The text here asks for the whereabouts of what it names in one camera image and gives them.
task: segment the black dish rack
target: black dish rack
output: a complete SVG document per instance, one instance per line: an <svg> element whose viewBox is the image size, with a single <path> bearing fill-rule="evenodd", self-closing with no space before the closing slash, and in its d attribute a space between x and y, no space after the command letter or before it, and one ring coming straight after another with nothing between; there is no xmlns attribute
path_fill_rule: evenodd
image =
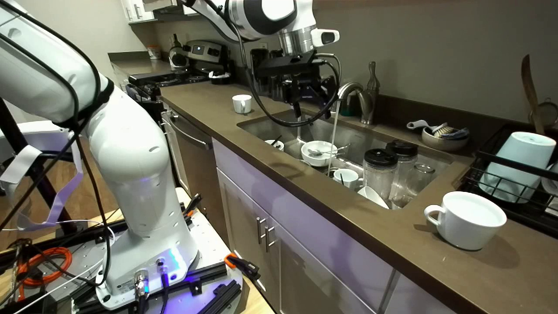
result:
<svg viewBox="0 0 558 314"><path fill-rule="evenodd" d="M498 188L500 182L505 179L499 175L487 172L487 167L490 163L498 163L500 165L508 166L510 168L518 169L523 172L531 173L541 178L547 178L550 180L555 180L558 182L558 174L548 171L546 169L540 169L533 166L529 166L526 164L518 163L513 160L505 159L496 156L496 153L500 150L502 145L506 142L509 136L516 131L524 131L524 132L534 132L532 127L528 127L526 125L515 125L509 124L504 125L498 132L496 132L475 154L475 160L471 165L471 168L467 171L467 173L463 176L461 180L461 185L458 190L475 193L482 197L485 197L492 202L496 203L502 210L506 213L509 219L515 220L519 223L522 223L526 226L529 226L533 229L539 230L548 234L552 237L558 239L558 196L546 192L542 184L539 183L538 186L535 187L535 192L533 193L531 198L525 198L523 195L524 191L530 187L511 181L519 185L522 189L520 193L510 193ZM548 131L546 136L557 140L558 139L558 132L551 130ZM555 148L554 152L552 153L552 157L550 159L550 164L553 164L558 159L558 149ZM492 175L497 177L497 182L494 186L486 183L481 183L480 180L484 175ZM485 192L479 185L486 185L486 190L490 191L490 193ZM503 201L495 196L494 193L496 191L502 191L504 193L508 193L513 195L513 198L517 198L515 202L507 202ZM551 202L554 198L557 198L556 205L552 205L553 208L550 207ZM520 203L520 200L526 200L525 203Z"/></svg>

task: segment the bowl with brushes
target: bowl with brushes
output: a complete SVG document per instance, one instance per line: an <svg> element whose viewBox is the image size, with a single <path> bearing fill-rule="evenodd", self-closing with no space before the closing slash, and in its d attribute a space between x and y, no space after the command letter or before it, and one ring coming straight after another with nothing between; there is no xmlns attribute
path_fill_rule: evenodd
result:
<svg viewBox="0 0 558 314"><path fill-rule="evenodd" d="M469 138L468 128L456 129L448 126L447 123L422 129L422 141L424 144L443 151L460 150L467 145Z"/></svg>

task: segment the white mug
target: white mug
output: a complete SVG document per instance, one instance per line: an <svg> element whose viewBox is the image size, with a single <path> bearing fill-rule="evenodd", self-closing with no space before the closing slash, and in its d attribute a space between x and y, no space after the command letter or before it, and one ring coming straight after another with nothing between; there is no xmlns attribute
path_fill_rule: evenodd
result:
<svg viewBox="0 0 558 314"><path fill-rule="evenodd" d="M496 156L545 169L555 146L556 141L544 135L514 132ZM541 181L541 177L536 174L498 163L490 163L486 172L480 178L479 188L507 202L526 203Z"/></svg>
<svg viewBox="0 0 558 314"><path fill-rule="evenodd" d="M438 219L430 214L438 212ZM502 227L507 217L498 205L467 192L444 195L442 206L430 205L424 215L449 243L465 250L480 250Z"/></svg>
<svg viewBox="0 0 558 314"><path fill-rule="evenodd" d="M358 183L358 173L351 169L337 169L333 172L333 179L341 183L341 175L343 175L343 183L349 189L355 189Z"/></svg>
<svg viewBox="0 0 558 314"><path fill-rule="evenodd" d="M250 95L234 95L233 106L236 113L241 115L252 111L252 96Z"/></svg>

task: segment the backsplash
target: backsplash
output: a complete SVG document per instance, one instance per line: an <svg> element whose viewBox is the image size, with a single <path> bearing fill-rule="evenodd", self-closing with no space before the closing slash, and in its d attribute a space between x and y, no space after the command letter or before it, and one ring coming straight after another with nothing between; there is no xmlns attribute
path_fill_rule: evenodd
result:
<svg viewBox="0 0 558 314"><path fill-rule="evenodd" d="M521 59L531 54L540 101L558 101L558 2L554 0L353 0L315 1L320 28L341 33L321 48L343 64L343 81L366 84L377 62L382 94L526 121ZM159 44L169 38L227 43L206 20L155 25ZM266 42L278 49L276 36ZM229 43L239 64L238 48Z"/></svg>

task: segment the kitchen sink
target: kitchen sink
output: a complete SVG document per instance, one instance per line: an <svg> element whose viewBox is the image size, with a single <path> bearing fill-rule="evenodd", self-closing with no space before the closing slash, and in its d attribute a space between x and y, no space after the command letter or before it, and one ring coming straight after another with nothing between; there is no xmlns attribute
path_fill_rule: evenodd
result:
<svg viewBox="0 0 558 314"><path fill-rule="evenodd" d="M291 111L282 112L275 116L286 121L295 120ZM304 113L302 118L309 118L309 114ZM302 160L300 149L305 143L315 140L331 142L333 122L333 118L328 120L321 118L311 125L294 128L280 126L264 117L242 122L238 126L261 140L273 140L281 135L280 141L285 143L285 153ZM396 138L364 127L357 128L342 120L338 121L334 144L337 147L342 147L350 143L350 146L344 150L342 155L332 160L331 167L353 169L362 178L364 153L369 149L385 148L386 143ZM436 169L434 174L436 177L451 164L452 160L449 155L420 147L417 162ZM314 168L325 174L328 172L328 167Z"/></svg>

